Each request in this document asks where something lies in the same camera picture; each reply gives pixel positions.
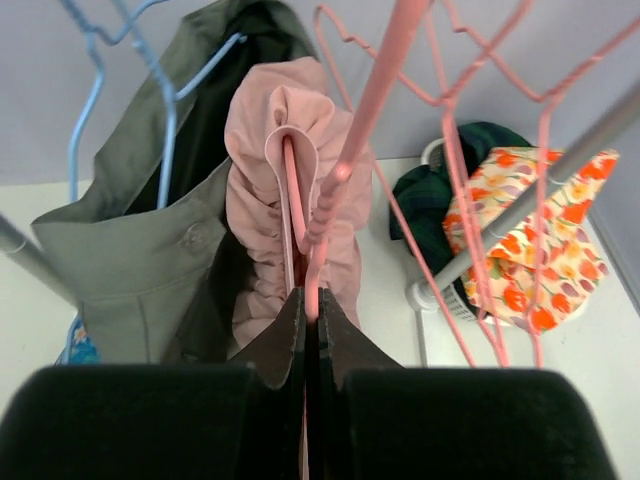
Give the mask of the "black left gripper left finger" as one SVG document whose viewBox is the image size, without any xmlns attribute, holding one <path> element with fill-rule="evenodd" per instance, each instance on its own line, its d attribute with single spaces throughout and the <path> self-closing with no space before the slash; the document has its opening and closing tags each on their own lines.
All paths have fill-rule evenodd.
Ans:
<svg viewBox="0 0 640 480">
<path fill-rule="evenodd" d="M 302 293 L 217 365 L 72 365 L 33 374 L 1 422 L 5 479 L 296 479 Z"/>
</svg>

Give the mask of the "pink pleated skirt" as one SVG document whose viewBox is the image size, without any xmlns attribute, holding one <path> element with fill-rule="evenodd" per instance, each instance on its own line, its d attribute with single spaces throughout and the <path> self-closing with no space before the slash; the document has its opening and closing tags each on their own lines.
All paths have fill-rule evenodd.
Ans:
<svg viewBox="0 0 640 480">
<path fill-rule="evenodd" d="M 329 98 L 326 72 L 310 56 L 253 66 L 231 100 L 224 131 L 232 161 L 226 215 L 255 270 L 235 303 L 239 347 L 274 321 L 296 285 L 283 139 L 293 142 L 302 208 L 310 216 L 351 122 L 351 113 Z"/>
</svg>

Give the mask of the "grey skirt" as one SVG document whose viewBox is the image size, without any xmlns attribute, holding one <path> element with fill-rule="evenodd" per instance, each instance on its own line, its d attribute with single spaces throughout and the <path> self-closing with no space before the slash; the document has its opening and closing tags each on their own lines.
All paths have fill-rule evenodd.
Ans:
<svg viewBox="0 0 640 480">
<path fill-rule="evenodd" d="M 165 208 L 156 202 L 166 110 L 149 73 L 95 154 L 87 191 L 32 224 L 77 302 L 100 363 L 226 359 L 235 299 L 253 272 L 226 220 L 230 102 L 253 66 L 314 52 L 284 3 L 218 1 L 186 15 L 159 57 L 176 89 L 234 33 L 247 41 L 177 104 Z"/>
</svg>

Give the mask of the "pink wire hanger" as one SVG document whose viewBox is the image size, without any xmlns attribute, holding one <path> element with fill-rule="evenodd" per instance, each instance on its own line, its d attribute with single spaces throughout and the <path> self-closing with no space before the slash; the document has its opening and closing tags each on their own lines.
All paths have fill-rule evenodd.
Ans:
<svg viewBox="0 0 640 480">
<path fill-rule="evenodd" d="M 481 53 L 476 60 L 461 74 L 454 86 L 443 94 L 445 100 L 455 102 L 475 72 L 486 61 L 490 60 L 525 96 L 536 103 L 544 105 L 538 124 L 538 177 L 531 186 L 527 187 L 515 199 L 504 213 L 484 229 L 478 227 L 475 207 L 471 204 L 471 193 L 466 184 L 466 168 L 462 165 L 462 150 L 453 118 L 453 109 L 449 107 L 443 113 L 442 133 L 445 140 L 446 159 L 454 183 L 454 192 L 462 207 L 466 249 L 456 254 L 454 259 L 437 275 L 435 279 L 436 285 L 432 288 L 432 291 L 435 293 L 440 292 L 468 268 L 472 267 L 480 281 L 481 297 L 484 301 L 491 302 L 488 277 L 485 271 L 487 250 L 497 244 L 498 240 L 509 233 L 520 220 L 530 213 L 535 214 L 534 226 L 540 230 L 542 228 L 544 200 L 554 194 L 565 183 L 567 178 L 575 174 L 595 153 L 624 131 L 639 115 L 639 107 L 637 105 L 639 88 L 634 87 L 603 114 L 596 124 L 568 147 L 564 155 L 556 161 L 551 169 L 547 168 L 546 155 L 549 150 L 549 130 L 554 110 L 564 100 L 568 90 L 580 77 L 639 30 L 639 19 L 635 18 L 631 21 L 628 26 L 617 33 L 591 57 L 578 64 L 556 86 L 539 95 L 532 92 L 529 86 L 521 81 L 496 52 L 500 44 L 515 30 L 532 8 L 533 3 L 531 1 L 519 2 L 503 26 L 489 40 L 480 37 L 474 29 L 459 21 L 459 15 L 453 2 L 445 1 L 443 5 L 447 9 L 454 32 L 468 34 L 481 48 Z"/>
</svg>

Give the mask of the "blue floral garment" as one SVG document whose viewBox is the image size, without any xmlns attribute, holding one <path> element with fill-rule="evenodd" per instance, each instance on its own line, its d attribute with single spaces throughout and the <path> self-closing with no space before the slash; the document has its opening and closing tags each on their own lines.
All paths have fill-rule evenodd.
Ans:
<svg viewBox="0 0 640 480">
<path fill-rule="evenodd" d="M 100 357 L 87 334 L 82 318 L 77 315 L 67 332 L 66 343 L 55 365 L 95 365 Z"/>
</svg>

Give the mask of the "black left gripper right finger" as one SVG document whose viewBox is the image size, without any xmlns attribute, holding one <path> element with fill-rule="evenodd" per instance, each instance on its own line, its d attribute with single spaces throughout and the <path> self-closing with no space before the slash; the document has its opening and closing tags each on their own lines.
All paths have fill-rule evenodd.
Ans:
<svg viewBox="0 0 640 480">
<path fill-rule="evenodd" d="M 531 369 L 405 368 L 323 291 L 318 320 L 329 479 L 612 479 L 582 397 Z"/>
</svg>

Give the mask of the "dark green plaid skirt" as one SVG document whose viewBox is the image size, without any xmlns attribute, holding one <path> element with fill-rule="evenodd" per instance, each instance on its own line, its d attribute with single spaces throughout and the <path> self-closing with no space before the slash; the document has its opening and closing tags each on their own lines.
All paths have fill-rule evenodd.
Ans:
<svg viewBox="0 0 640 480">
<path fill-rule="evenodd" d="M 491 122 L 460 125 L 458 134 L 468 174 L 473 174 L 497 147 L 529 147 L 531 143 L 507 127 Z M 393 194 L 432 274 L 454 257 L 442 223 L 453 198 L 445 164 L 420 165 L 400 177 Z"/>
</svg>

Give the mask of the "pink hanger of floral skirt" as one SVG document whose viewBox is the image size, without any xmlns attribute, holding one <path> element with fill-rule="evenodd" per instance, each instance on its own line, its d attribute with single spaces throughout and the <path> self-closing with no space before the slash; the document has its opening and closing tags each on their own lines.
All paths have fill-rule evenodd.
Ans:
<svg viewBox="0 0 640 480">
<path fill-rule="evenodd" d="M 445 100 L 443 98 L 443 94 L 447 92 L 447 90 L 449 90 L 450 87 L 447 84 L 446 72 L 442 65 L 439 48 L 437 45 L 437 37 L 432 29 L 432 21 L 431 21 L 432 3 L 430 1 L 425 1 L 425 2 L 427 3 L 427 7 L 421 17 L 419 26 L 422 22 L 426 23 L 427 37 L 432 50 L 432 56 L 433 56 L 434 64 L 438 73 L 439 82 L 441 83 L 442 94 L 437 99 L 434 99 L 431 96 L 429 96 L 425 91 L 421 90 L 417 86 L 417 84 L 415 84 L 415 82 L 413 82 L 408 77 L 406 77 L 406 75 L 404 75 L 404 73 L 402 72 L 403 66 L 395 82 L 399 81 L 403 83 L 412 93 L 414 93 L 416 97 L 418 97 L 419 100 L 423 101 L 424 103 L 431 106 L 442 107 L 443 113 L 444 113 L 449 107 L 451 107 L 454 110 L 457 100 L 455 102 L 452 102 L 450 100 Z M 340 72 L 335 64 L 331 50 L 328 47 L 328 44 L 326 43 L 324 32 L 321 26 L 321 20 L 320 20 L 321 15 L 326 15 L 327 17 L 329 17 L 331 22 L 334 24 L 334 26 L 338 30 L 340 38 L 343 42 L 358 44 L 367 54 L 369 54 L 370 57 L 374 59 L 374 62 L 380 48 L 378 50 L 375 50 L 372 47 L 370 47 L 370 45 L 365 43 L 364 40 L 362 40 L 360 37 L 349 34 L 347 30 L 345 30 L 344 25 L 342 21 L 339 19 L 339 17 L 337 16 L 337 14 L 335 14 L 335 12 L 333 12 L 328 6 L 319 5 L 315 8 L 314 29 L 315 29 L 317 40 L 319 41 L 321 50 L 325 55 L 325 58 L 328 62 L 328 66 L 330 67 L 331 73 L 334 77 L 338 90 L 340 91 L 342 99 L 345 102 L 345 105 L 347 106 L 348 109 L 353 109 L 351 98 L 342 80 Z M 445 160 L 447 161 L 446 147 L 445 147 Z M 452 176 L 450 174 L 448 161 L 447 161 L 447 167 L 448 167 L 449 180 L 451 182 L 451 185 L 453 186 L 453 191 L 454 191 L 454 183 L 452 181 Z M 407 290 L 407 299 L 409 301 L 411 308 L 416 312 L 418 326 L 420 327 L 421 334 L 422 335 L 426 334 L 425 325 L 428 321 L 433 321 L 439 317 L 444 318 L 463 357 L 465 358 L 468 365 L 474 368 L 476 366 L 476 362 L 471 354 L 471 351 L 469 350 L 469 347 L 466 345 L 463 339 L 463 336 L 460 333 L 457 324 L 455 323 L 453 314 L 448 309 L 448 305 L 442 294 L 443 290 L 446 289 L 450 284 L 454 283 L 456 279 L 452 283 L 447 285 L 445 288 L 440 290 L 440 292 L 435 293 L 432 291 L 432 288 L 436 285 L 435 279 L 437 275 L 434 276 L 431 273 L 431 270 L 429 269 L 428 265 L 426 264 L 424 257 L 422 256 L 419 250 L 419 247 L 414 239 L 414 236 L 405 220 L 405 217 L 402 211 L 400 210 L 400 207 L 396 201 L 396 198 L 384 177 L 384 174 L 381 170 L 380 165 L 375 164 L 374 170 L 378 175 L 379 182 L 384 193 L 388 197 L 391 209 L 405 235 L 405 238 L 406 238 L 406 241 L 408 242 L 410 250 L 415 257 L 416 262 L 419 264 L 419 267 L 424 276 L 424 280 L 422 282 L 414 282 Z"/>
</svg>

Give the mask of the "white perforated plastic basket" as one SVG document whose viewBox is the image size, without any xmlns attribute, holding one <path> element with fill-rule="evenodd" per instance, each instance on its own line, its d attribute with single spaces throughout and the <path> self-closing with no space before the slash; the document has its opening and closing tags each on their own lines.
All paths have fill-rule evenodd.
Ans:
<svg viewBox="0 0 640 480">
<path fill-rule="evenodd" d="M 421 153 L 420 165 L 427 165 L 435 171 L 444 171 L 446 169 L 445 163 L 444 139 L 439 138 L 431 141 Z M 457 320 L 474 321 L 476 310 L 461 293 L 462 286 L 458 286 L 456 282 L 443 290 L 444 299 L 453 316 Z"/>
</svg>

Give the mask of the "orange floral skirt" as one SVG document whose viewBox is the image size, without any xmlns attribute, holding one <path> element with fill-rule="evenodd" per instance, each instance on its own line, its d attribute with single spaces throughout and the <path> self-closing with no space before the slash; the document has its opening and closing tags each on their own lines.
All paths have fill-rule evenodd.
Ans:
<svg viewBox="0 0 640 480">
<path fill-rule="evenodd" d="M 544 332 L 579 309 L 607 276 L 604 259 L 583 222 L 619 160 L 615 150 L 595 155 L 542 206 L 520 220 L 487 251 L 490 315 Z M 485 228 L 538 178 L 535 147 L 498 147 L 470 176 L 478 224 Z"/>
</svg>

